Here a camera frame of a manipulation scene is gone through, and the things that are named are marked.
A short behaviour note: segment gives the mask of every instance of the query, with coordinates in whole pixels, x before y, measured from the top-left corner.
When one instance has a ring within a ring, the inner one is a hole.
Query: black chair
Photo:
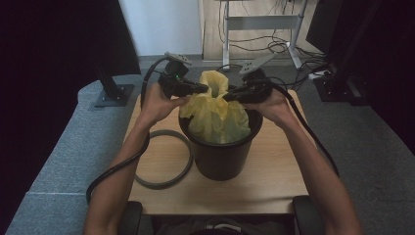
[[[293,208],[295,227],[299,235],[324,235],[323,222],[309,196],[294,197]],[[141,203],[128,202],[118,229],[118,234],[137,235],[141,212]]]

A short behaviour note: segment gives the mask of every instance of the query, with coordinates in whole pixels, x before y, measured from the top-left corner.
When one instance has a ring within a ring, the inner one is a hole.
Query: desk
[[[300,111],[297,93],[290,91]],[[126,135],[140,113],[137,100]],[[181,132],[178,109],[153,126]],[[180,140],[160,136],[150,141],[142,156],[137,174],[151,182],[173,178],[186,165],[189,152]],[[195,164],[188,175],[175,186],[151,190],[134,182],[130,201],[143,204],[144,214],[264,214],[293,213],[294,196],[306,195],[300,169],[284,132],[272,121],[263,125],[253,140],[242,172],[227,181],[214,181],[199,173]]]
[[[301,61],[296,52],[297,39],[299,38],[302,19],[304,18],[307,0],[302,0],[300,13],[297,16],[248,16],[231,17],[229,16],[229,1],[225,2],[225,13],[223,31],[225,39],[223,43],[222,63],[225,71],[229,70],[229,30],[253,30],[253,29],[293,29],[294,33],[291,41],[287,42],[288,51],[297,70],[301,69]]]

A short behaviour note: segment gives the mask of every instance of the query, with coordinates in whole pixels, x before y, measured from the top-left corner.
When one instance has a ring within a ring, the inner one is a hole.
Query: finger
[[[256,105],[254,104],[242,104],[247,110],[254,110]]]
[[[190,101],[190,96],[180,97],[180,98],[171,100],[171,102],[173,103],[174,107],[185,105],[189,101]]]

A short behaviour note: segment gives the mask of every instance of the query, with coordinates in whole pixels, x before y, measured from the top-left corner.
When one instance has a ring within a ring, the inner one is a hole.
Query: hand
[[[243,106],[248,110],[257,110],[265,118],[274,121],[276,125],[283,129],[298,123],[288,106],[285,96],[276,89],[272,89],[271,95],[264,102],[243,104]]]
[[[155,83],[146,92],[146,98],[137,122],[145,121],[148,125],[154,125],[159,120],[166,118],[174,108],[186,104],[189,100],[190,97],[169,100],[162,93],[160,85]]]

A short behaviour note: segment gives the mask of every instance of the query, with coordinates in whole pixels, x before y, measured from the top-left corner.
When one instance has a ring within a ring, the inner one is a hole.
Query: power strip
[[[315,78],[318,78],[318,77],[328,76],[330,74],[332,74],[332,73],[329,70],[316,71],[316,72],[310,73],[308,75],[308,78],[312,80],[312,79],[315,79]]]

